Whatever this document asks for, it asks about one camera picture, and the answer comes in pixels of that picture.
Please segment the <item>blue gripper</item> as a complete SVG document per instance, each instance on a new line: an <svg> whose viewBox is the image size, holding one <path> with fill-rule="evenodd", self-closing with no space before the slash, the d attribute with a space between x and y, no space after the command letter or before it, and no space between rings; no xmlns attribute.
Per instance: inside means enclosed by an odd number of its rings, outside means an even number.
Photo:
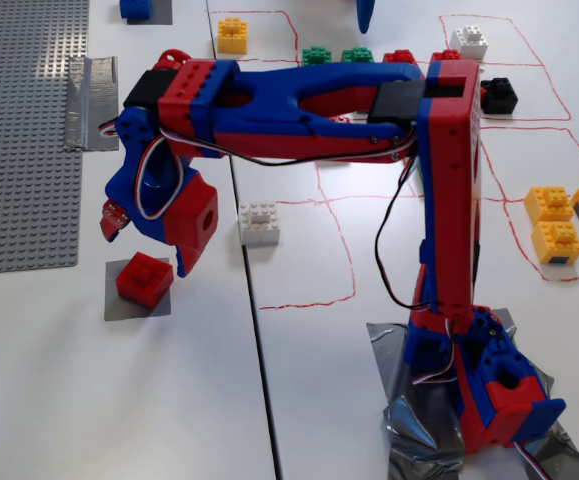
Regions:
<svg viewBox="0 0 579 480"><path fill-rule="evenodd" d="M103 237L113 242L130 223L150 238L165 237L176 249L177 275L184 278L216 231L217 190L190 167L189 159L171 153L149 110L126 108L115 127L125 159L106 185Z"/></svg>

